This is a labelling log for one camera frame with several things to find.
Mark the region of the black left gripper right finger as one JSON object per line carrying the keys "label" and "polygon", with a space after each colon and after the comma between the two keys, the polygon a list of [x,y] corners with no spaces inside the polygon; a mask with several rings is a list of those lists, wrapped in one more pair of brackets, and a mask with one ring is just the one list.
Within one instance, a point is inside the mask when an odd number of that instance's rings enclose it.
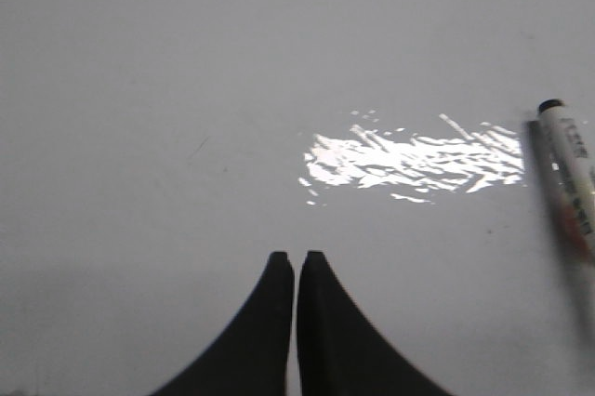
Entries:
{"label": "black left gripper right finger", "polygon": [[297,296],[297,358],[304,395],[446,395],[376,330],[324,253],[310,251]]}

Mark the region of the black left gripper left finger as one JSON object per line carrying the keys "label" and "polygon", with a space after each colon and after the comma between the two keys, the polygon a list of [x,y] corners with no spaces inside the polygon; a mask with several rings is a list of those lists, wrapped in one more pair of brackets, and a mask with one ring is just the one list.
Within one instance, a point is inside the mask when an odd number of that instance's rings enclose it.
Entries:
{"label": "black left gripper left finger", "polygon": [[214,342],[156,395],[285,395],[294,271],[270,254],[244,305]]}

